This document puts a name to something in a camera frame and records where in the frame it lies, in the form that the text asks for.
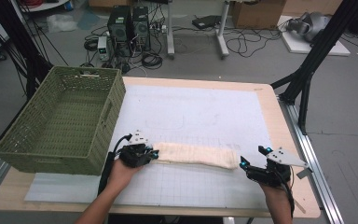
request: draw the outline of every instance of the forearm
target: forearm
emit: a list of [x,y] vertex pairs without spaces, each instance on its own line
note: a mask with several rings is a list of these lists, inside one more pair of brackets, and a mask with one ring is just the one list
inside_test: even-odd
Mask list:
[[266,203],[274,224],[292,223],[290,203],[285,194],[279,195],[278,198],[266,197]]
[[103,223],[119,193],[120,190],[118,189],[105,189],[84,211],[82,216],[76,221],[76,224]]
[[260,185],[266,195],[266,203],[274,224],[291,224],[292,211],[286,191]]

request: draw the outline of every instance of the wooden table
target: wooden table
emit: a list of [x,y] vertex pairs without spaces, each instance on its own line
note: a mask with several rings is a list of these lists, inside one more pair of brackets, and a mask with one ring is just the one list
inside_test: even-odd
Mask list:
[[[298,155],[295,142],[283,117],[276,95],[270,85],[217,81],[179,80],[161,78],[124,77],[126,85],[188,87],[218,90],[253,91],[257,94],[273,148],[283,147]],[[294,167],[295,173],[301,168]],[[34,174],[26,174],[10,168],[0,186],[0,210],[7,211],[58,211],[82,212],[85,203],[36,203],[24,201]],[[316,218],[320,215],[310,182],[307,178],[295,179],[293,187],[296,210],[295,217]],[[113,205],[110,213],[161,214],[175,216],[217,216],[217,217],[269,217],[266,211],[249,209],[188,208],[162,206]]]

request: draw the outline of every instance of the white board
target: white board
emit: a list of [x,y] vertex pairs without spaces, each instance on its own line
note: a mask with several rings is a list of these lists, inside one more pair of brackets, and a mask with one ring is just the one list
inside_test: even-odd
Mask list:
[[[283,24],[286,21],[289,21],[292,17],[289,16],[281,16],[278,25]],[[286,31],[286,25],[281,29],[282,31],[282,39],[287,49],[291,53],[310,53],[311,47],[310,43],[305,41],[304,37],[298,35],[295,31]],[[349,56],[351,53],[341,44],[341,42],[337,41],[335,46],[330,50],[328,55],[331,56]]]
[[[269,147],[270,141],[254,92],[126,88],[110,151],[120,137],[141,130],[150,144],[166,141],[231,148],[239,159],[242,155],[253,165],[266,164],[257,147]],[[54,182],[59,184],[47,188]],[[90,203],[97,186],[96,176],[36,174],[25,200]],[[115,203],[267,209],[262,190],[241,168],[230,171],[200,164],[148,164]]]

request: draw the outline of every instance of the cardboard box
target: cardboard box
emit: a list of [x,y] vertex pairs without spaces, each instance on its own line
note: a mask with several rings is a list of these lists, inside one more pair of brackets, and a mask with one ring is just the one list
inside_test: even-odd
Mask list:
[[236,2],[232,12],[234,26],[240,29],[277,28],[286,0],[263,0],[257,4]]
[[287,0],[283,9],[285,16],[301,16],[304,12],[318,11],[334,15],[342,0]]
[[132,0],[89,0],[91,7],[132,6]]

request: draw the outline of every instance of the gray floor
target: gray floor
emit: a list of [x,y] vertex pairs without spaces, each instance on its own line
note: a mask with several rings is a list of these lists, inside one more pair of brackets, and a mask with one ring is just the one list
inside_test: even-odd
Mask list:
[[[72,12],[76,21],[82,13]],[[99,20],[92,29],[104,25]],[[191,27],[189,21],[176,21]],[[50,40],[71,66],[85,60],[84,37],[90,30],[48,34]],[[306,55],[289,53],[281,39],[269,41],[250,58],[230,53],[221,60],[213,35],[182,32],[175,36],[174,60],[161,53],[164,62],[158,70],[133,69],[130,77],[165,77],[180,79],[220,80],[230,82],[272,83],[294,71]],[[341,40],[350,57],[327,57],[317,70],[310,89],[307,130],[313,148],[324,170],[345,223],[358,223],[358,47]],[[53,64],[63,62],[48,48]],[[284,88],[276,90],[281,93]],[[25,102],[20,82],[10,60],[0,62],[0,133]],[[68,223],[78,214],[0,212],[0,223]],[[245,223],[246,218],[236,218]],[[257,218],[254,223],[272,223]],[[297,219],[295,223],[328,223],[325,215],[318,219]]]

